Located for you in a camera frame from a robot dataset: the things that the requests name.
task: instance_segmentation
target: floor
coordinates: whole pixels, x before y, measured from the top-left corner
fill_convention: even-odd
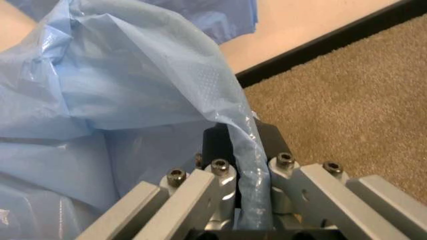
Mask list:
[[[427,204],[427,14],[245,89],[300,164],[377,174]]]

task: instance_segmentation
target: plastic bag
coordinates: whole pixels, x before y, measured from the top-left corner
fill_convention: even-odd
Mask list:
[[[241,175],[239,226],[268,229],[266,156],[218,46],[150,4],[61,0],[0,53],[0,238],[74,238],[138,182],[191,168],[216,122]]]
[[[7,0],[35,21],[41,20],[58,0]],[[181,14],[220,44],[255,32],[256,0],[138,0]]]

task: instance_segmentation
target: white wall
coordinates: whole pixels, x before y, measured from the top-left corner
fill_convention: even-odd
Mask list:
[[[225,42],[220,49],[239,73],[396,2],[259,0],[256,32]]]

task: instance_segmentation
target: hex socket screw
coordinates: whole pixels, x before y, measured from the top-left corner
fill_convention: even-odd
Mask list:
[[[179,187],[187,178],[187,173],[181,168],[171,169],[167,175],[167,184],[171,187]]]
[[[292,154],[288,152],[281,152],[277,155],[276,165],[285,170],[294,168],[295,159]]]
[[[322,167],[333,176],[337,176],[339,174],[342,174],[344,171],[343,166],[341,164],[334,162],[334,161],[325,161],[322,165]]]
[[[229,172],[230,164],[224,159],[215,159],[210,163],[210,169],[217,176],[224,176]]]

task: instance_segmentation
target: blue plastic bag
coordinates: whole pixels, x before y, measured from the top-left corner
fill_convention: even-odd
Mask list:
[[[58,0],[7,0],[35,21],[41,20]],[[181,14],[217,44],[255,32],[256,0],[138,0]]]
[[[228,125],[239,226],[271,227],[266,156],[218,46],[138,1],[61,0],[0,53],[0,238],[76,237],[140,181],[191,166]]]

